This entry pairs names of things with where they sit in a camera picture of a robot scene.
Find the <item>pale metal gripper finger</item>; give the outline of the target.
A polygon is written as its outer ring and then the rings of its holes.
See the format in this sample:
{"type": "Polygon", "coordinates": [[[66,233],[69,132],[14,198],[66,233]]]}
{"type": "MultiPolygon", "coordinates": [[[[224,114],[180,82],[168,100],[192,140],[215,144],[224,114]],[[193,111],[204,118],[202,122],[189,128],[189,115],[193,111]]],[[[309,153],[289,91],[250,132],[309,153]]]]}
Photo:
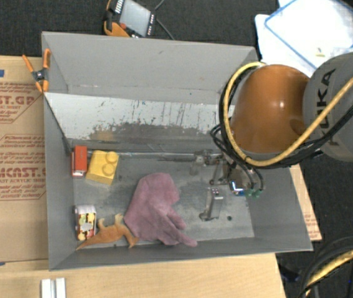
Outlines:
{"type": "Polygon", "coordinates": [[[223,155],[213,150],[201,150],[194,153],[193,162],[190,164],[190,175],[198,175],[204,166],[219,165],[223,155]]]}
{"type": "Polygon", "coordinates": [[[208,188],[205,209],[199,214],[199,218],[202,221],[219,219],[223,199],[224,197],[221,195],[219,189],[215,187],[208,188]]]}

